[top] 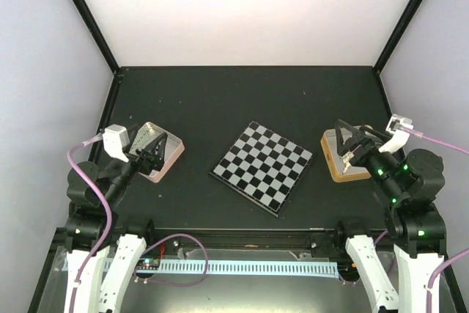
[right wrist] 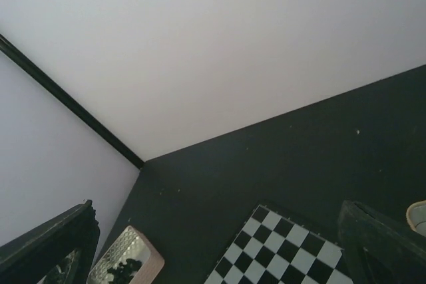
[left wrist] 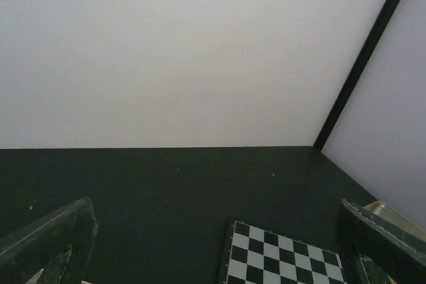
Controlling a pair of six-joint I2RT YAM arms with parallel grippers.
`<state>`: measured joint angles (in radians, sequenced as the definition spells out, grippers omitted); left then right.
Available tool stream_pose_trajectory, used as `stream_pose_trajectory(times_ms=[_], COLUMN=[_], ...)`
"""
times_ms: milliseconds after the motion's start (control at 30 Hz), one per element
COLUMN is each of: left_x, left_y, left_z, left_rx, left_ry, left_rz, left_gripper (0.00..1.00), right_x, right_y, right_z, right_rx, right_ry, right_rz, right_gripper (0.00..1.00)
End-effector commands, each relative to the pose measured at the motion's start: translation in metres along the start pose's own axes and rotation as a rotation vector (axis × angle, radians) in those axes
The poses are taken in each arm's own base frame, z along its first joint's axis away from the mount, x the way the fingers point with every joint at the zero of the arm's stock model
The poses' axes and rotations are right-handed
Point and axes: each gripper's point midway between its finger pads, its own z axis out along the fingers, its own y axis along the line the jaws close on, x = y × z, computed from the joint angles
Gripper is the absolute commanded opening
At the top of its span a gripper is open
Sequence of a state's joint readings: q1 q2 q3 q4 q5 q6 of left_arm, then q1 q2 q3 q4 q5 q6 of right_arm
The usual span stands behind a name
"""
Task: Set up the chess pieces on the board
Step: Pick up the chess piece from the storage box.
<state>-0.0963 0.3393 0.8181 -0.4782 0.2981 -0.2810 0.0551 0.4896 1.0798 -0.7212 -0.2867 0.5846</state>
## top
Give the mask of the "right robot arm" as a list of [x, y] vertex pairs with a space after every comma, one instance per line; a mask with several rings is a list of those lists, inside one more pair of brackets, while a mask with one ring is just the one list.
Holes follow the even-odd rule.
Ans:
[[434, 201], [445, 185], [443, 159], [426, 149], [411, 150], [402, 161], [394, 157], [413, 131], [408, 118], [393, 115], [385, 133], [341, 119], [334, 129], [337, 154], [345, 166], [365, 168], [374, 192], [383, 198], [399, 286], [392, 285], [371, 232], [361, 221], [336, 225], [335, 252], [355, 264], [373, 312], [438, 312], [438, 268], [446, 252], [446, 225]]

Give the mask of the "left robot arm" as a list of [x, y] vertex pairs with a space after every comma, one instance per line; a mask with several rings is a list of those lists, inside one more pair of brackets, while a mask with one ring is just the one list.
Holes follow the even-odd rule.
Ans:
[[128, 218], [113, 239], [114, 209], [134, 176], [159, 182], [183, 150], [179, 139], [151, 122], [110, 125], [69, 149], [65, 312], [120, 312], [138, 261], [158, 237], [152, 219]]

